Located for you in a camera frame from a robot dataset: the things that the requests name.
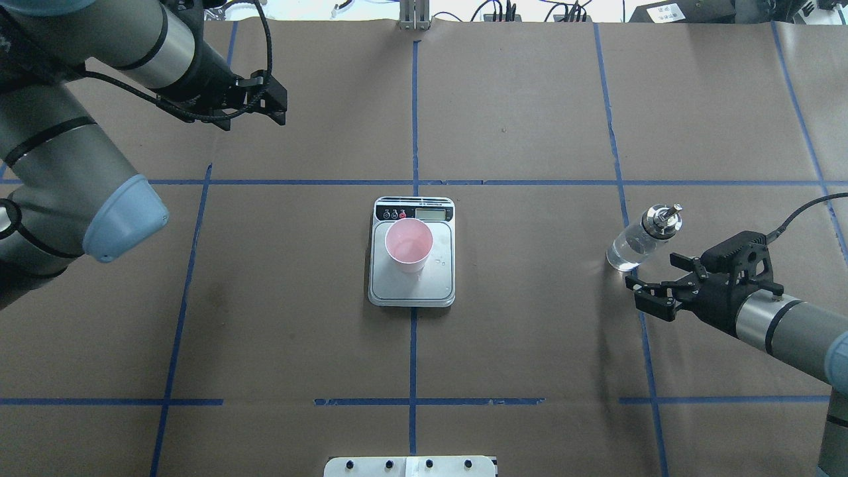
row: metal bottle cap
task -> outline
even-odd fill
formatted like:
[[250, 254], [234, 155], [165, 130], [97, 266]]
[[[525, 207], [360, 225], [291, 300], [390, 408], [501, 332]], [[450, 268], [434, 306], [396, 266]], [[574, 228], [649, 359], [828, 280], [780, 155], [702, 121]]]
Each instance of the metal bottle cap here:
[[654, 239], [668, 240], [683, 226], [681, 210], [683, 206], [680, 204], [654, 205], [642, 215], [642, 227]]

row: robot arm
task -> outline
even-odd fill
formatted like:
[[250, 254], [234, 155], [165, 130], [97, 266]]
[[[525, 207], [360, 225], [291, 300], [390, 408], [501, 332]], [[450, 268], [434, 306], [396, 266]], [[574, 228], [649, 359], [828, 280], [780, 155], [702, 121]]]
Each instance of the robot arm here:
[[768, 244], [810, 205], [801, 207], [781, 228], [764, 235], [745, 231], [710, 248], [700, 257], [671, 254], [682, 278], [646, 283], [633, 276], [636, 307], [671, 322], [678, 310], [790, 366], [833, 386], [819, 469], [830, 477], [848, 477], [848, 317], [784, 294], [773, 281]]
[[23, 182], [0, 200], [0, 309], [76, 258], [112, 261], [168, 221], [147, 179], [62, 85], [84, 76], [123, 85], [86, 72], [87, 59], [149, 88], [186, 122], [229, 130], [231, 119], [259, 112], [285, 124], [264, 15], [268, 69], [244, 79], [203, 41], [203, 8], [220, 4], [0, 0], [0, 158]]

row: cable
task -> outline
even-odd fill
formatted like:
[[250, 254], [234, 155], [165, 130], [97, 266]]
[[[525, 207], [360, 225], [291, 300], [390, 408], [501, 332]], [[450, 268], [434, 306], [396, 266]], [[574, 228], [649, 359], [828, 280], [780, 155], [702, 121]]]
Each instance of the cable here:
[[102, 73], [97, 73], [95, 71], [85, 71], [82, 73], [82, 76], [86, 78], [94, 78], [96, 80], [105, 81], [111, 85], [117, 86], [128, 93], [131, 93], [149, 103], [155, 104], [159, 109], [171, 113], [177, 117], [181, 117], [183, 119], [188, 120], [197, 120], [197, 121], [205, 121], [205, 122], [214, 122], [214, 121], [227, 121], [231, 119], [238, 118], [238, 116], [243, 115], [252, 109], [261, 99], [265, 96], [265, 91], [268, 90], [268, 81], [271, 78], [271, 68], [273, 67], [273, 58], [271, 54], [271, 28], [268, 26], [268, 19], [265, 17], [265, 12], [262, 10], [262, 5], [259, 3], [259, 0], [250, 0], [253, 2], [257, 11], [259, 12], [259, 20], [262, 21], [262, 29], [265, 30], [265, 49], [267, 54], [267, 69], [265, 70], [264, 75], [262, 75], [262, 87], [259, 89], [259, 92], [250, 100], [247, 104], [245, 104], [242, 108], [238, 109], [234, 113], [230, 113], [229, 115], [221, 115], [221, 116], [211, 116], [211, 115], [198, 115], [191, 111], [186, 111], [182, 108], [179, 108], [171, 103], [165, 102], [161, 99], [154, 98], [144, 92], [141, 92], [134, 87], [124, 83], [121, 80], [115, 79], [112, 76], [107, 76]]
[[557, 2], [556, 5], [554, 5], [553, 7], [550, 8], [550, 10], [548, 10], [548, 14], [546, 14], [544, 16], [543, 22], [548, 21], [548, 18], [550, 18], [550, 14], [554, 13], [554, 10], [559, 6], [565, 7], [566, 8], [566, 15], [568, 15], [568, 3]]
[[794, 220], [794, 219], [795, 219], [798, 215], [800, 215], [800, 214], [801, 214], [801, 212], [803, 212], [804, 210], [807, 210], [807, 209], [809, 209], [810, 207], [813, 207], [815, 204], [820, 204], [820, 203], [822, 203], [822, 202], [824, 202], [824, 201], [826, 201], [826, 200], [831, 200], [831, 199], [841, 199], [841, 198], [843, 198], [843, 197], [848, 197], [848, 193], [847, 193], [847, 192], [841, 192], [841, 193], [839, 193], [839, 194], [830, 194], [830, 195], [825, 195], [824, 197], [819, 197], [818, 199], [811, 200], [811, 201], [807, 202], [806, 204], [802, 205], [801, 207], [798, 207], [798, 209], [797, 209], [795, 212], [792, 212], [792, 215], [790, 215], [790, 216], [789, 216], [789, 217], [788, 217], [788, 218], [784, 221], [784, 223], [780, 224], [780, 227], [778, 227], [776, 230], [774, 230], [774, 232], [771, 232], [771, 233], [769, 233], [769, 234], [766, 236], [766, 244], [770, 244], [770, 243], [772, 243], [774, 240], [776, 240], [778, 237], [780, 237], [780, 236], [781, 236], [784, 232], [786, 232], [786, 227], [788, 227], [788, 226], [789, 226], [789, 224], [790, 224], [790, 223], [791, 223], [791, 222], [792, 222], [792, 221], [793, 221], [793, 220]]
[[580, 3], [574, 2], [574, 4], [572, 5], [571, 11], [566, 9], [566, 16], [562, 17], [560, 19], [560, 21], [568, 21], [568, 22], [579, 21], [579, 19], [580, 19], [580, 11], [578, 10], [579, 8], [582, 9], [583, 7], [580, 6]]
[[[483, 2], [483, 3], [480, 3], [480, 6], [479, 6], [479, 7], [477, 7], [477, 9], [476, 9], [476, 10], [474, 10], [474, 15], [472, 15], [472, 16], [471, 16], [471, 20], [468, 20], [468, 21], [474, 21], [474, 19], [477, 17], [477, 14], [479, 14], [479, 13], [480, 13], [480, 10], [482, 10], [482, 9], [483, 9], [483, 7], [485, 7], [485, 6], [486, 6], [486, 3], [497, 3], [497, 4], [498, 4], [498, 7], [499, 7], [500, 12], [501, 12], [501, 13], [503, 13], [503, 12], [504, 12], [504, 4], [503, 4], [503, 3], [501, 3], [501, 2], [500, 2], [500, 0], [486, 0], [486, 1], [485, 1], [485, 2]], [[492, 16], [493, 16], [493, 17], [492, 17], [492, 20], [494, 20], [494, 17], [495, 17], [495, 16], [497, 16], [497, 12], [493, 13], [493, 14], [492, 14]]]
[[461, 19], [460, 17], [458, 17], [458, 16], [456, 16], [456, 15], [454, 15], [454, 14], [450, 13], [450, 12], [438, 12], [437, 14], [434, 14], [432, 17], [433, 17], [433, 18], [436, 18], [437, 16], [439, 16], [439, 15], [441, 15], [441, 14], [450, 15], [450, 16], [452, 16], [452, 17], [456, 18], [457, 20], [462, 21], [462, 19]]

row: silver metal band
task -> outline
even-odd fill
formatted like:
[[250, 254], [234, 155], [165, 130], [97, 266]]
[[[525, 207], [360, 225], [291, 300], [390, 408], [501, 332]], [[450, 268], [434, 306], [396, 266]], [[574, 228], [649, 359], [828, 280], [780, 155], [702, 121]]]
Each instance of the silver metal band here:
[[783, 295], [782, 300], [775, 301], [772, 292], [757, 290], [739, 309], [739, 315], [736, 316], [736, 335], [745, 343], [765, 351], [768, 328], [772, 320], [784, 306], [795, 300], [795, 297]]
[[145, 87], [157, 89], [174, 84], [182, 78], [194, 59], [194, 36], [188, 27], [163, 8], [168, 18], [168, 34], [161, 48], [144, 65], [124, 74]]

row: label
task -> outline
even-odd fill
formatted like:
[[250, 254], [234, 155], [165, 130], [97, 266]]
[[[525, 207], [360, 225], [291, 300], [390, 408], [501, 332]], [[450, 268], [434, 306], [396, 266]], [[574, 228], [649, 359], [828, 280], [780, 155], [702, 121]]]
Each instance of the label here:
[[648, 15], [650, 15], [650, 19], [654, 20], [654, 23], [668, 23], [671, 21], [684, 20], [686, 18], [683, 16], [683, 12], [680, 11], [680, 7], [676, 3], [648, 8], [646, 11], [648, 12]]

